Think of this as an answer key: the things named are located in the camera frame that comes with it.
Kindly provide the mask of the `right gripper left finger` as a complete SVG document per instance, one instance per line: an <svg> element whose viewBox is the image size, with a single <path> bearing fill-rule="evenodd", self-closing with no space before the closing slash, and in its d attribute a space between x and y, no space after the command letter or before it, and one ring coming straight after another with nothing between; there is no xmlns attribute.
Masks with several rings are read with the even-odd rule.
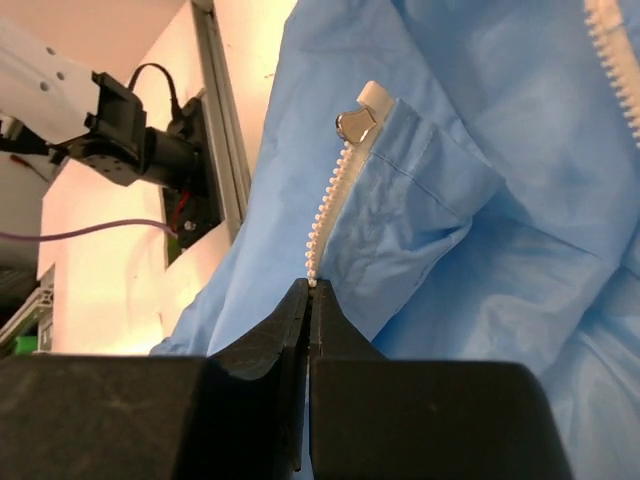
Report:
<svg viewBox="0 0 640 480"><path fill-rule="evenodd" d="M301 466L308 283L210 356L1 363L5 479L289 479Z"/></svg>

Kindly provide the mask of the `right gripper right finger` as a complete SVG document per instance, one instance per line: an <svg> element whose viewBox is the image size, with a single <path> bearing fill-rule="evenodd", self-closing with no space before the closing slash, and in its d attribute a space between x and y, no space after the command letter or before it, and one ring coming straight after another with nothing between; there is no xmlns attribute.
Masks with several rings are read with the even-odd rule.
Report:
<svg viewBox="0 0 640 480"><path fill-rule="evenodd" d="M309 454L318 479L568 479L550 405L523 365L391 360L311 304Z"/></svg>

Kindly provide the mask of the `light blue zip jacket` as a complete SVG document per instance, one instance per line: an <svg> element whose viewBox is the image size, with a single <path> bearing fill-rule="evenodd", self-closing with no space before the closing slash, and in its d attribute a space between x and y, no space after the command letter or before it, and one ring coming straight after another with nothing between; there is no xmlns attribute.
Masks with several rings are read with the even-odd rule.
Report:
<svg viewBox="0 0 640 480"><path fill-rule="evenodd" d="M578 479L639 475L635 1L300 1L246 220L156 355L211 355L306 274L374 81L389 118L318 274L383 354L507 360L541 381Z"/></svg>

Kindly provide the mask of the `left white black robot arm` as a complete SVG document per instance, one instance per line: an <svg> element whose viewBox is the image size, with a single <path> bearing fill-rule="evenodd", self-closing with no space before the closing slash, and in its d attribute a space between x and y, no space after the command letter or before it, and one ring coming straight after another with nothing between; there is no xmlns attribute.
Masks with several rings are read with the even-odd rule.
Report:
<svg viewBox="0 0 640 480"><path fill-rule="evenodd" d="M175 82L159 66L169 90L166 130L147 123L134 88L106 72L68 59L16 24L1 22L1 117L11 121L1 137L8 153L74 159L120 186L137 180L180 191L200 166L191 141L192 121L178 101Z"/></svg>

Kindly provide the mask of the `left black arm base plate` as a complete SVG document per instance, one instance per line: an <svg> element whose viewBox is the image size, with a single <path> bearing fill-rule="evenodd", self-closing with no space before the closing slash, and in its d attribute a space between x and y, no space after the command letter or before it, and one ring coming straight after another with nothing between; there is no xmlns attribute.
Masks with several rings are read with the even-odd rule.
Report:
<svg viewBox="0 0 640 480"><path fill-rule="evenodd" d="M195 164L190 177L181 188L162 190L164 219L174 233L166 241L168 266L223 220L204 100L203 92L189 99L182 107L184 120L170 126L171 133L177 133L195 147Z"/></svg>

